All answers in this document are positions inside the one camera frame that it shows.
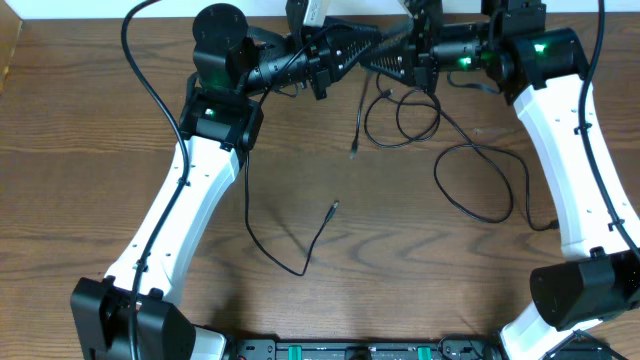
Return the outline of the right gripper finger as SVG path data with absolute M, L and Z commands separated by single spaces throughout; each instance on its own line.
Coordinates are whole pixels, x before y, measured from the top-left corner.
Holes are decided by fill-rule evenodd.
M 392 48 L 404 42 L 408 42 L 414 30 L 414 22 L 408 19 L 393 25 L 390 29 L 381 32 L 381 41 L 378 50 Z
M 413 52 L 407 48 L 376 49 L 365 55 L 359 63 L 367 70 L 400 83 L 415 82 Z

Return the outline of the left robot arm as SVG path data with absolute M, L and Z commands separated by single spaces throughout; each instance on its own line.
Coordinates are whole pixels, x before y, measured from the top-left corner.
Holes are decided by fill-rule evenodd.
M 189 77 L 167 177 L 135 236 L 102 280 L 83 278 L 70 299 L 86 359 L 227 359 L 227 336 L 180 311 L 187 273 L 224 193 L 247 167 L 267 96 L 310 83 L 323 96 L 383 41 L 371 25 L 313 17 L 286 5 L 289 33 L 251 26 L 228 3 L 196 16 Z

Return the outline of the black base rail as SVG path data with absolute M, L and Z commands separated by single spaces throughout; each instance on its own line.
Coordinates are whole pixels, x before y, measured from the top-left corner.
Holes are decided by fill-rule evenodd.
M 505 328 L 492 337 L 462 334 L 436 340 L 312 341 L 230 339 L 222 360 L 622 359 L 610 344 L 578 329 L 550 335 Z

